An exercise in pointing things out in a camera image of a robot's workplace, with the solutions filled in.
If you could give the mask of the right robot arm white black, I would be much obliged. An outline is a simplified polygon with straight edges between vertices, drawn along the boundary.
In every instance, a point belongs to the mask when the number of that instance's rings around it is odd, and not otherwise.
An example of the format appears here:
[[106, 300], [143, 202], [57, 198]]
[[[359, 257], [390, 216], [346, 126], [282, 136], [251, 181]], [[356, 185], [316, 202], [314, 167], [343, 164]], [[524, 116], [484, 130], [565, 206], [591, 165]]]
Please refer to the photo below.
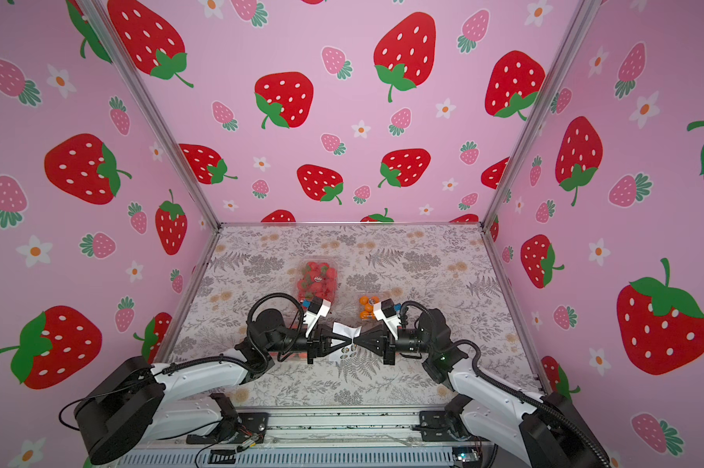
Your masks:
[[424, 354], [422, 367], [457, 394], [455, 429], [486, 439], [531, 467], [609, 467], [610, 458], [573, 403], [564, 395], [525, 392], [479, 366], [480, 347], [451, 339], [438, 309], [406, 301], [398, 314], [354, 337], [386, 361]]

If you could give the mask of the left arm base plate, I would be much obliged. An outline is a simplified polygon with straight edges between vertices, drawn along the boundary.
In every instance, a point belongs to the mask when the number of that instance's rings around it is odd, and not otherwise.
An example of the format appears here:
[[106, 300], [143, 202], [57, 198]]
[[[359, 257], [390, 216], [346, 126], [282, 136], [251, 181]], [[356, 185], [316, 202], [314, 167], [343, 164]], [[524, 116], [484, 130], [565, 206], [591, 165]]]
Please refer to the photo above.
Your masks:
[[268, 427], [269, 413], [237, 413], [233, 417], [224, 417], [214, 429], [206, 435], [186, 436], [188, 445], [233, 444], [249, 446], [264, 441]]

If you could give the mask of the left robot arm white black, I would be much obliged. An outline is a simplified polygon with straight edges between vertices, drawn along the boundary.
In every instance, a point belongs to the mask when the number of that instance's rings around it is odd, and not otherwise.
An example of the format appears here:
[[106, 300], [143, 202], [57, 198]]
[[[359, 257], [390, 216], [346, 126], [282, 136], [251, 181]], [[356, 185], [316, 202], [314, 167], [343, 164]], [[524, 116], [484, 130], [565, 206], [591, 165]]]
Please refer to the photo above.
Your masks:
[[258, 380], [293, 354], [313, 361], [354, 341], [352, 335], [320, 324], [330, 312], [328, 300], [291, 304], [297, 327], [288, 327], [277, 309], [253, 306], [246, 337], [225, 353], [174, 364], [126, 360], [73, 411], [90, 463], [112, 463], [151, 441], [184, 438], [201, 446], [246, 446], [260, 440], [262, 429], [250, 427], [250, 419], [238, 413], [225, 390]]

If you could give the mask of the white sticker sheet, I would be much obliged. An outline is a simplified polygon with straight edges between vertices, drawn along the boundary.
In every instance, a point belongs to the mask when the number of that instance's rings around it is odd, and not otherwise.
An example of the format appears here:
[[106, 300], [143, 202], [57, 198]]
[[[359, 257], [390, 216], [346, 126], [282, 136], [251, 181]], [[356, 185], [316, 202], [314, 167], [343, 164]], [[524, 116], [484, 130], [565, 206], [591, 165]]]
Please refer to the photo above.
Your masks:
[[354, 343], [354, 340], [361, 335], [361, 327], [352, 328], [341, 323], [334, 323], [333, 333], [336, 335], [341, 335], [346, 339], [350, 339], [349, 342], [339, 339], [333, 339], [332, 345], [336, 346], [338, 344], [343, 344], [343, 347], [334, 351], [333, 354], [329, 356], [332, 361], [341, 362], [349, 359], [353, 359], [358, 354], [358, 346]]

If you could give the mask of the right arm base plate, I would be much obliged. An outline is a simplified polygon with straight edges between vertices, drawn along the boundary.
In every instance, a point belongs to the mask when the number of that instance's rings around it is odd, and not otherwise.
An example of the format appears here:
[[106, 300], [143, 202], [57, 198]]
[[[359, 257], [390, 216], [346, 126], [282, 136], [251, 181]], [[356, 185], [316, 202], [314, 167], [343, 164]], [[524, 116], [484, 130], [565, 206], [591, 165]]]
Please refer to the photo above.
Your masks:
[[424, 442], [473, 443], [488, 442], [488, 439], [469, 433], [461, 419], [451, 411], [421, 411], [418, 423], [412, 431], [420, 434]]

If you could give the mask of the clear large peach box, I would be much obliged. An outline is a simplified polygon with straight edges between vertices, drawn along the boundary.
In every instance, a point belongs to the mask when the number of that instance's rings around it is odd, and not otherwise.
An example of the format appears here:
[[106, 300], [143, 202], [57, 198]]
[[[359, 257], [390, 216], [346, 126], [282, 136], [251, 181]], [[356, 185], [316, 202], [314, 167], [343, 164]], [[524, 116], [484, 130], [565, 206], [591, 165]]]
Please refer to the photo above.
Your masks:
[[288, 352], [288, 353], [278, 353], [275, 359], [277, 361], [283, 362], [287, 360], [305, 360], [306, 359], [306, 352]]

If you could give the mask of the clear orange kumquat box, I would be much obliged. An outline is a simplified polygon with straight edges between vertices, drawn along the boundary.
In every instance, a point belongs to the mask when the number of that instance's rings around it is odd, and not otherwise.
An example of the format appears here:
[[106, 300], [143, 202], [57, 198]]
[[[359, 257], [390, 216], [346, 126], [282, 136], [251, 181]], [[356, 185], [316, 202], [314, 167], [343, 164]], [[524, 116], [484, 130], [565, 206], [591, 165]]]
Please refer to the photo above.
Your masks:
[[375, 318], [375, 306], [370, 306], [369, 299], [374, 296], [361, 296], [359, 304], [361, 304], [361, 312], [359, 314], [362, 320], [371, 320]]

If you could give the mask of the clear strawberry box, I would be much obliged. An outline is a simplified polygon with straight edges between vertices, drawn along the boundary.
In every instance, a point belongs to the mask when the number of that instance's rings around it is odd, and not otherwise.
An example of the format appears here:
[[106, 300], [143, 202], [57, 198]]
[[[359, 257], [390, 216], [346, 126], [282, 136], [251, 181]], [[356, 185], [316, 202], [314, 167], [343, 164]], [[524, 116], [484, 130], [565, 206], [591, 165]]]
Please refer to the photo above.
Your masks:
[[334, 302], [338, 292], [338, 269], [326, 259], [305, 261], [299, 269], [299, 280], [295, 285], [298, 301], [322, 298]]

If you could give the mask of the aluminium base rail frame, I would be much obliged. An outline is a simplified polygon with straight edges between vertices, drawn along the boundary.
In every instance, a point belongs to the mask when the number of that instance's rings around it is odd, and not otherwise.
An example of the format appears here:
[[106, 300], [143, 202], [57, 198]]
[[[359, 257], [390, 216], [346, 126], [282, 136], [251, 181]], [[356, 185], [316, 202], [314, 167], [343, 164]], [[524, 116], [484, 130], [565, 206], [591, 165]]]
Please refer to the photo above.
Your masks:
[[282, 409], [269, 413], [264, 441], [249, 446], [188, 445], [186, 439], [137, 445], [122, 458], [88, 467], [494, 467], [508, 454], [494, 443], [424, 442], [412, 431], [421, 411], [452, 411], [455, 398], [443, 408]]

